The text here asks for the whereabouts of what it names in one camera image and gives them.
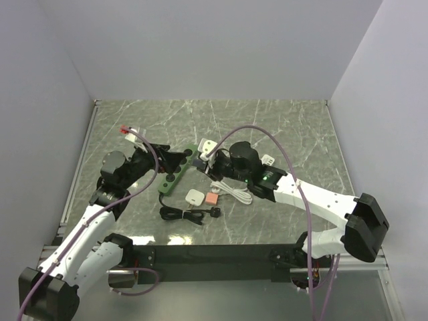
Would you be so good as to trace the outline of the green power strip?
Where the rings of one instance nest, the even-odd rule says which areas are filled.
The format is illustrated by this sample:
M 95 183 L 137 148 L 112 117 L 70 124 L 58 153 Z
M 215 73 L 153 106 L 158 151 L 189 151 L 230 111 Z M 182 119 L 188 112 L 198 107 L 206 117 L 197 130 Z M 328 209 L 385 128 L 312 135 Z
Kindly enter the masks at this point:
M 168 174 L 158 186 L 158 192 L 164 196 L 169 196 L 173 192 L 173 189 L 183 178 L 186 170 L 191 166 L 193 159 L 197 156 L 197 145 L 188 144 L 183 152 L 186 157 L 175 168 L 174 172 Z

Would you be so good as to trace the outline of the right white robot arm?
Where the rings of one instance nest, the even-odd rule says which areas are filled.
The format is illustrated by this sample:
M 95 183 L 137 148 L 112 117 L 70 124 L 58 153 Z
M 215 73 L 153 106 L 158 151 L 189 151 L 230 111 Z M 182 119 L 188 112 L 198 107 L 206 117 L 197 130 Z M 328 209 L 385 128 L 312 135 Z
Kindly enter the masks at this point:
M 298 265 L 308 267 L 318 258 L 341 253 L 366 263 L 377 258 L 389 222 L 372 195 L 343 195 L 294 179 L 290 173 L 263 163 L 247 141 L 236 142 L 224 153 L 216 142 L 202 139 L 198 152 L 193 164 L 212 181 L 228 178 L 245 183 L 260 199 L 309 209 L 334 225 L 320 232 L 308 230 L 293 252 Z

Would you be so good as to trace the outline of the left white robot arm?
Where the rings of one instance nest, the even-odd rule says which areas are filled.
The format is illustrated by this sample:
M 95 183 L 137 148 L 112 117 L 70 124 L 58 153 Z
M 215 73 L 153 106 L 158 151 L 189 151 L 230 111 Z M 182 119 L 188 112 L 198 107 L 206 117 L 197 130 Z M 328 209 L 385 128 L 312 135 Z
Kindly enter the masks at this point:
M 78 224 L 37 268 L 27 267 L 18 279 L 18 319 L 71 320 L 80 300 L 110 268 L 132 267 L 133 241 L 110 234 L 94 245 L 117 222 L 134 196 L 129 187 L 147 172 L 174 174 L 192 155 L 187 148 L 173 152 L 168 145 L 134 145 L 132 156 L 109 152 L 102 160 L 96 190 Z

